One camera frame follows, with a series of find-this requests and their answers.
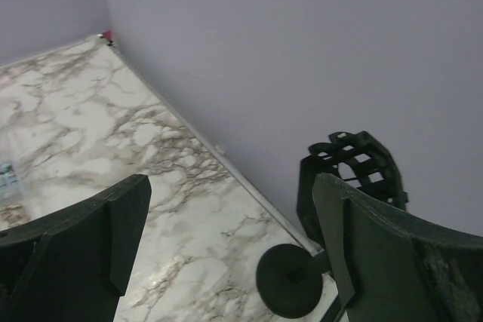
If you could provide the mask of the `black round-base stand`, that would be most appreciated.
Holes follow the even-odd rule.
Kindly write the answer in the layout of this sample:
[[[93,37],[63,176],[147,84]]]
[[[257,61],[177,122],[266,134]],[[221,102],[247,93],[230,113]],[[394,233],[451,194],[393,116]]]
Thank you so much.
[[[323,247],[325,241],[312,196],[315,178],[332,174],[365,194],[400,210],[408,195],[401,174],[389,150],[363,130],[336,132],[326,143],[315,143],[300,162],[297,216],[311,241]],[[261,257],[256,285],[267,308],[278,316],[296,319],[317,306],[323,292],[323,277],[332,268],[325,250],[310,252],[291,244],[279,244]]]

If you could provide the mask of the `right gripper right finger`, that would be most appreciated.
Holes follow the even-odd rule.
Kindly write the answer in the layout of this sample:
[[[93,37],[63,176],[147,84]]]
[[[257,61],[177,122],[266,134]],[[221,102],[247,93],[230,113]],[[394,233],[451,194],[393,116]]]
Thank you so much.
[[[378,201],[333,175],[313,200],[350,321],[480,321],[482,238]]]

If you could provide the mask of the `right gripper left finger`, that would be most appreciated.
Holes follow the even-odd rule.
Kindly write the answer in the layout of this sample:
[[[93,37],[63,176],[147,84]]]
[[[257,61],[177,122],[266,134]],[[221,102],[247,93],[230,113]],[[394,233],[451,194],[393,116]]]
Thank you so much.
[[[152,194],[134,174],[1,233],[3,321],[112,321],[126,294]]]

